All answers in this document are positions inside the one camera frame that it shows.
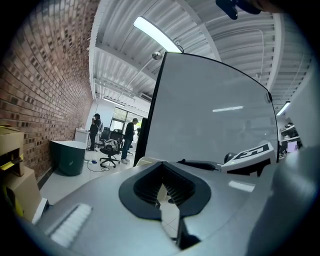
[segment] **brick wall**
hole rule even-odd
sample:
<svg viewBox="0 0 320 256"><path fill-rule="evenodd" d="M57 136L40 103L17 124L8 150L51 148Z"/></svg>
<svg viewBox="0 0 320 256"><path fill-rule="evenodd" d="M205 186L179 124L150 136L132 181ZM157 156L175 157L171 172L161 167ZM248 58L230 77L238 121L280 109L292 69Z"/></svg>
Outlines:
<svg viewBox="0 0 320 256"><path fill-rule="evenodd" d="M74 139L92 103L87 48L98 0L45 0L0 66L0 118L24 134L25 165L52 166L49 141Z"/></svg>

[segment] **cardboard box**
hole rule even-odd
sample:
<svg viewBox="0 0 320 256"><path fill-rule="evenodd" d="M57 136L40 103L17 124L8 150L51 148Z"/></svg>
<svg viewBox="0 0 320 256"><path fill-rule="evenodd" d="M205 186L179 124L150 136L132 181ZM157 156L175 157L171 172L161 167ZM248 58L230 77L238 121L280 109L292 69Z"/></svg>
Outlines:
<svg viewBox="0 0 320 256"><path fill-rule="evenodd" d="M0 166L19 157L23 159L23 153L24 133L0 123ZM23 162L16 163L5 171L11 171L18 176L22 176L24 174L23 166Z"/></svg>
<svg viewBox="0 0 320 256"><path fill-rule="evenodd" d="M34 170L24 166L24 175L17 177L8 172L3 173L2 184L11 189L23 210L23 217L32 221L38 205L41 202L41 195L38 189Z"/></svg>

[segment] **white ceiling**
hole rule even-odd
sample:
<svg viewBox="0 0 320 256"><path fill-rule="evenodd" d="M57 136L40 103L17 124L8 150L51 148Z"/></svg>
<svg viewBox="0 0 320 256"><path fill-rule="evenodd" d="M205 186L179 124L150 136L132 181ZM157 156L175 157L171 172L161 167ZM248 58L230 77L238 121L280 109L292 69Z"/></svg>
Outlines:
<svg viewBox="0 0 320 256"><path fill-rule="evenodd" d="M89 47L93 97L119 100L146 116L161 60L152 60L164 49L133 26L144 16L186 53L226 63L256 79L271 92L281 108L309 71L312 53L287 15L238 10L230 19L215 0L101 0L92 27Z"/></svg>

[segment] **metal ceiling beam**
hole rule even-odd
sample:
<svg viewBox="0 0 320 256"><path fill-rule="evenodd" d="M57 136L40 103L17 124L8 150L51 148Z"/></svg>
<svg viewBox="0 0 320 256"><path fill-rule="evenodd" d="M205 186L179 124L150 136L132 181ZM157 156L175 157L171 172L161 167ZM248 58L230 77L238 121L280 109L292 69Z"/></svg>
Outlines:
<svg viewBox="0 0 320 256"><path fill-rule="evenodd" d="M116 93L119 93L119 94L121 94L125 89L124 86L122 86L122 85L120 85L120 84L118 84L116 82L113 82L113 81L111 81L109 79L98 79L98 78L95 78L94 79L94 83L96 85L98 85L98 86L102 86L104 88L107 88L107 89L112 90L112 91L114 91ZM137 93L135 93L135 92L133 92L133 91L131 91L129 89L126 89L125 92L123 93L123 95L125 95L125 96L127 96L127 97L129 97L131 99L134 96L138 96Z"/></svg>
<svg viewBox="0 0 320 256"><path fill-rule="evenodd" d="M103 98L103 95L102 95L102 86L100 85L100 88L99 88L99 97L100 99Z"/></svg>
<svg viewBox="0 0 320 256"><path fill-rule="evenodd" d="M268 83L266 84L266 88L269 92L271 92L281 66L282 57L284 54L285 47L285 22L284 16L281 13L273 14L274 21L274 56L273 62L271 66L271 72L269 76Z"/></svg>
<svg viewBox="0 0 320 256"><path fill-rule="evenodd" d="M314 74L317 72L318 66L313 59L311 61L310 67L308 69L308 72L306 73L305 77L303 78L301 84L299 85L298 89L293 93L292 97L290 98L290 101L293 102L297 96L301 93L301 91L309 84L310 80L314 76Z"/></svg>
<svg viewBox="0 0 320 256"><path fill-rule="evenodd" d="M108 1L101 0L94 15L94 21L91 29L90 44L89 44L89 80L93 100L96 100L95 82L94 82L94 65L95 65L95 45L99 33L99 27L103 19Z"/></svg>
<svg viewBox="0 0 320 256"><path fill-rule="evenodd" d="M137 72L139 72L143 66L141 64L139 64L138 62L136 62L135 60L133 60L132 58L122 54L121 52L111 48L110 46L107 46L105 44L102 44L100 42L97 42L95 45L95 49L97 51L101 51L115 59L117 59L118 61L130 66L132 69L136 70ZM146 76L147 78L153 80L154 82L157 80L157 76L155 74L153 74L150 70L144 68L141 73Z"/></svg>
<svg viewBox="0 0 320 256"><path fill-rule="evenodd" d="M203 24L202 20L198 16L198 14L192 9L192 7L185 1L185 0L175 0L181 7L186 11L187 14L191 17L191 19L196 23L202 34L204 35L205 39L207 40L211 51L214 55L214 58L221 62L220 54L216 47L214 40L212 39L207 27Z"/></svg>

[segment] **cable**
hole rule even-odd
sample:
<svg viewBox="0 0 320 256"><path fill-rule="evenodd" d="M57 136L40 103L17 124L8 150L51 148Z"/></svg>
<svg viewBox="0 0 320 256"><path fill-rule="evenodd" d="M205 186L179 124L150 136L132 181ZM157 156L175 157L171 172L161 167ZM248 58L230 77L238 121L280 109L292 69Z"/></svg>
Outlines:
<svg viewBox="0 0 320 256"><path fill-rule="evenodd" d="M101 171L97 171L97 170L91 170L88 166L89 162L86 163L86 167L91 171L91 172L95 172L95 173L103 173L103 172L107 172L109 171L110 169L108 167L104 167L104 168L101 168Z"/></svg>
<svg viewBox="0 0 320 256"><path fill-rule="evenodd" d="M181 50L181 52L184 54L185 53L185 50L183 49L183 47L181 46L181 45L179 45L179 44L175 44L180 50Z"/></svg>
<svg viewBox="0 0 320 256"><path fill-rule="evenodd" d="M130 80L130 82L124 87L123 91L121 92L121 94L118 96L118 98L116 99L117 101L120 99L120 97L124 94L124 92L126 91L126 89L129 87L129 85L131 85L131 83L133 82L133 80L135 80L135 78L141 73L141 71L151 62L153 61L154 58L151 58L148 60L148 62L146 64L144 64L144 66L140 69L139 72L137 72L134 77Z"/></svg>

